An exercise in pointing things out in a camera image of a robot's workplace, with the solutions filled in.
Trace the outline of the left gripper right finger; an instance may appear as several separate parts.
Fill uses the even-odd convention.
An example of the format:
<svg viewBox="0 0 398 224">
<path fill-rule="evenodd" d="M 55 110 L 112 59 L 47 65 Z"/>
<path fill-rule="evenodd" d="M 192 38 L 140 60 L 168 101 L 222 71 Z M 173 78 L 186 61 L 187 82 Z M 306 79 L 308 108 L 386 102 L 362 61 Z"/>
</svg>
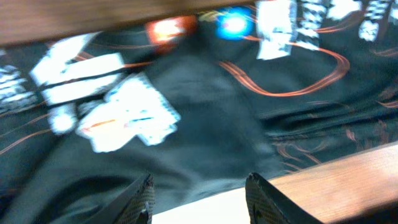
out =
<svg viewBox="0 0 398 224">
<path fill-rule="evenodd" d="M 258 173 L 245 185 L 250 224 L 322 224 Z"/>
</svg>

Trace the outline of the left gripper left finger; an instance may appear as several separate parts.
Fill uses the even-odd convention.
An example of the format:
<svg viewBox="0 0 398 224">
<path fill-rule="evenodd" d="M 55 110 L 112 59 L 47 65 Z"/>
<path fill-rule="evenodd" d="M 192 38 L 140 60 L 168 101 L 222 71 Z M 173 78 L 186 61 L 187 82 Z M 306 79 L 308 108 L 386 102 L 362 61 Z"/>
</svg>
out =
<svg viewBox="0 0 398 224">
<path fill-rule="evenodd" d="M 84 224 L 151 224 L 155 205 L 153 176 L 143 175 Z"/>
</svg>

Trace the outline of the black orange patterned jersey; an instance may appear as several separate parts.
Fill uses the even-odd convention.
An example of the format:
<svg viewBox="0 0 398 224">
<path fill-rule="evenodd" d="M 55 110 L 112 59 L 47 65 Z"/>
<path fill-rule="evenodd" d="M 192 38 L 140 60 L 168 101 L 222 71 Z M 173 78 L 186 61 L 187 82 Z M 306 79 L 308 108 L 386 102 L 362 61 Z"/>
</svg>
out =
<svg viewBox="0 0 398 224">
<path fill-rule="evenodd" d="M 153 215 L 397 140 L 396 1 L 257 1 L 1 49 L 1 222 Z"/>
</svg>

